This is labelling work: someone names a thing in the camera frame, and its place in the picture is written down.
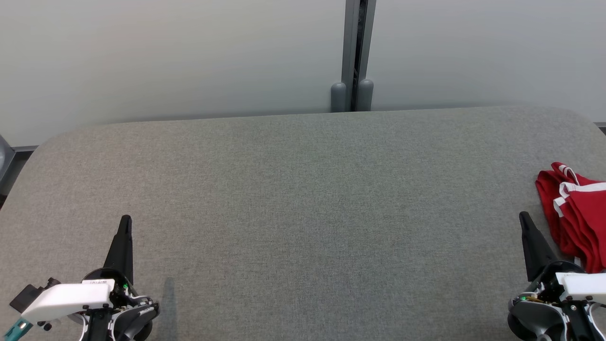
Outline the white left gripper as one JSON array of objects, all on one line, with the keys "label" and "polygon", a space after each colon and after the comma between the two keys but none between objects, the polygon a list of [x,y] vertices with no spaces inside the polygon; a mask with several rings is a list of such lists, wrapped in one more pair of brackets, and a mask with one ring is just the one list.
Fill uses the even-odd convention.
[{"label": "white left gripper", "polygon": [[94,270],[80,283],[54,285],[40,293],[21,317],[30,323],[49,322],[98,309],[119,310],[142,300],[134,288],[132,218],[121,217],[104,268]]}]

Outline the grey metal partition post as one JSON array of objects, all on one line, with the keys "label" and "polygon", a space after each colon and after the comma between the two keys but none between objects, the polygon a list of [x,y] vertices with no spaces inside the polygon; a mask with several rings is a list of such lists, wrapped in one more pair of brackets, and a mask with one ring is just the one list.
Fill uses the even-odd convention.
[{"label": "grey metal partition post", "polygon": [[358,83],[366,76],[377,0],[346,0],[340,82],[347,85],[348,112],[356,111]]}]

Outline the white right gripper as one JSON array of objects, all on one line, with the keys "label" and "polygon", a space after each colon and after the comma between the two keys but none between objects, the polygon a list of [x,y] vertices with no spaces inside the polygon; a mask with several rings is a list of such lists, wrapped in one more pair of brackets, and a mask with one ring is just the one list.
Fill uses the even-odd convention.
[{"label": "white right gripper", "polygon": [[528,288],[519,300],[539,304],[567,301],[606,304],[606,273],[588,274],[574,263],[558,261],[530,214],[519,213]]}]

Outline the red shorts with white stripe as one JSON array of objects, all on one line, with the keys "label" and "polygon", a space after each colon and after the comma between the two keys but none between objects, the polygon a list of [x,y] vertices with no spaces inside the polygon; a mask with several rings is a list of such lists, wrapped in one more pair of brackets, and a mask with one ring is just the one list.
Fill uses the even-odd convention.
[{"label": "red shorts with white stripe", "polygon": [[586,178],[561,162],[535,185],[553,241],[589,274],[606,272],[606,181]]}]

